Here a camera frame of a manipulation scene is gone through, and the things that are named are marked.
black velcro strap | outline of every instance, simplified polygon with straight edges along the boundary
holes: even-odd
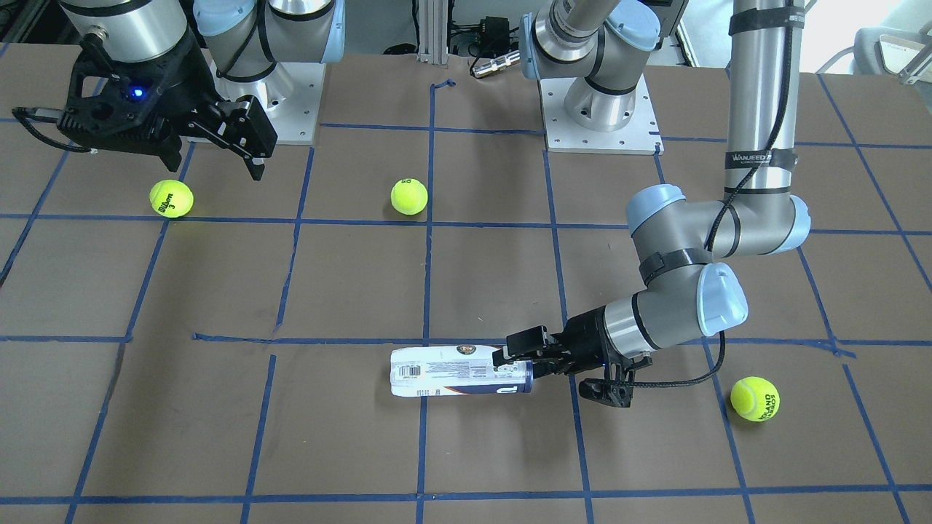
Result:
[[[793,172],[799,161],[795,149],[770,151],[729,151],[725,153],[725,169],[750,169],[764,165]]]
[[[732,16],[732,23],[728,27],[728,36],[773,27],[798,27],[801,29],[805,19],[806,11],[802,7],[748,9]]]
[[[268,46],[268,34],[266,33],[266,3],[259,2],[255,8],[259,9],[256,12],[256,24],[259,26],[259,45],[262,46],[262,54],[266,55],[266,60],[269,62],[275,62],[272,48]]]
[[[653,279],[673,269],[693,264],[711,264],[714,260],[712,254],[705,249],[691,247],[663,255],[654,253],[641,262],[638,270],[641,273],[641,279],[644,280],[644,285],[648,285]]]

cylindrical container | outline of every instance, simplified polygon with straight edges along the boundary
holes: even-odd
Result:
[[[391,352],[391,394],[447,396],[476,393],[529,393],[534,382],[529,361],[492,365],[491,346],[437,346]]]

robotic arm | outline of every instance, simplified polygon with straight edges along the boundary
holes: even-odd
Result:
[[[170,171],[185,136],[230,149],[260,180],[279,138],[269,113],[296,91],[278,60],[342,57],[342,0],[199,0],[199,26],[222,64],[221,96],[178,0],[60,4],[82,34],[64,111],[17,107],[13,115],[49,145],[153,155]],[[270,77],[274,92],[264,89]],[[29,120],[54,122],[78,146],[45,137]]]
[[[545,22],[538,15],[535,27],[567,40],[580,34],[561,29],[568,21],[594,19],[583,14],[571,18],[574,11],[591,9],[601,16],[613,2],[580,0],[569,13],[563,0],[555,4],[559,6],[541,12],[547,13]],[[628,407],[635,386],[697,381],[634,382],[635,371],[651,364],[654,351],[715,333],[722,334],[724,349],[723,332],[747,318],[747,301],[734,272],[716,259],[794,249],[805,240],[811,224],[805,203],[789,193],[796,164],[792,148],[803,22],[798,4],[798,0],[735,0],[723,199],[689,202],[671,185],[637,193],[627,206],[627,216],[646,288],[569,319],[561,333],[551,335],[538,326],[510,335],[506,346],[494,354],[495,365],[530,360],[535,377],[604,366],[604,379],[583,380],[580,395],[608,406]],[[584,27],[594,31],[591,23]],[[543,56],[546,36],[534,38],[526,45],[538,46],[536,52]],[[551,61],[570,58],[546,56]],[[594,90],[599,86],[590,77],[585,82]],[[720,362],[700,379],[717,371]]]

white mounting plate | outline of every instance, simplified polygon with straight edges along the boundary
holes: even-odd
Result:
[[[295,92],[290,97],[267,111],[275,132],[279,134],[276,144],[312,145],[317,130],[317,116],[321,111],[323,74],[326,64],[283,62],[288,74],[295,82]]]
[[[592,131],[577,124],[563,108],[563,99],[575,78],[541,80],[541,108],[547,130],[547,149],[566,153],[608,153],[616,155],[653,155],[656,148],[664,153],[657,117],[653,114],[647,82],[641,76],[635,88],[635,111],[626,126],[617,131]]]

yellow tennis ball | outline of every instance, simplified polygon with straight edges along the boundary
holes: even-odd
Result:
[[[427,206],[427,187],[414,178],[403,178],[391,189],[391,207],[401,214],[418,214]]]
[[[746,377],[732,387],[732,407],[741,417],[752,422],[770,419],[780,408],[780,393],[769,380]]]
[[[162,216],[178,218],[191,211],[194,205],[194,193],[183,182],[163,180],[152,186],[149,191],[149,203],[152,209]]]

